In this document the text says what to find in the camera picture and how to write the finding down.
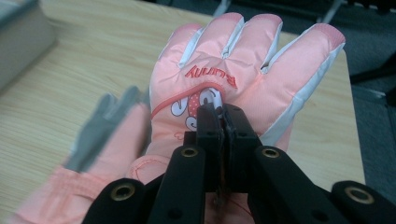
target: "gray box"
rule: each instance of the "gray box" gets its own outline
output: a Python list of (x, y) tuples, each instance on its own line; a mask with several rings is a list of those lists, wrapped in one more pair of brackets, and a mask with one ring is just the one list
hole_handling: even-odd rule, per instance
[(54, 41), (37, 0), (0, 0), (0, 90)]

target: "wooden table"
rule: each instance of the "wooden table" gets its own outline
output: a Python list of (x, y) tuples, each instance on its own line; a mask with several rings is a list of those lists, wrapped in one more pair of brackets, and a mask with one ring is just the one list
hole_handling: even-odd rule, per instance
[[(168, 36), (211, 18), (131, 0), (45, 0), (57, 44), (0, 93), (0, 219), (51, 174), (105, 92), (148, 87)], [(280, 46), (295, 35), (282, 34)], [(341, 52), (298, 114), (289, 154), (317, 185), (364, 182), (355, 114)]]

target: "gray glove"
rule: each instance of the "gray glove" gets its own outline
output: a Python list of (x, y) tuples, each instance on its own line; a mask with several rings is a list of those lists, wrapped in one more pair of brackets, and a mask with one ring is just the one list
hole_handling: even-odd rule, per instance
[(118, 102), (113, 94), (105, 94), (76, 137), (64, 168), (79, 173), (88, 171), (131, 107), (140, 101), (139, 97), (136, 86), (127, 89)]

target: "cartoon print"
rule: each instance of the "cartoon print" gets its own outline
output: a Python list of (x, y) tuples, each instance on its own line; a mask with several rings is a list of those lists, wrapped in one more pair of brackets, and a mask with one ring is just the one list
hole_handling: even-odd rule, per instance
[(197, 109), (200, 105), (213, 103), (219, 116), (222, 111), (222, 101), (220, 92), (214, 88), (206, 88), (198, 91), (191, 96), (187, 96), (179, 101), (172, 103), (171, 111), (176, 117), (181, 116), (187, 110), (189, 115), (186, 118), (186, 127), (191, 131), (197, 130)]

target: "black clamp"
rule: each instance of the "black clamp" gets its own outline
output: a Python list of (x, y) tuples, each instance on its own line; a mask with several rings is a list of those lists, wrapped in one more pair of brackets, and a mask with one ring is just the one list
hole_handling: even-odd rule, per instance
[(353, 181), (332, 192), (312, 183), (281, 149), (263, 146), (244, 111), (212, 104), (197, 111), (164, 175), (144, 186), (123, 178), (106, 186), (83, 223), (204, 223), (205, 193), (247, 193), (255, 223), (396, 223), (396, 206)]

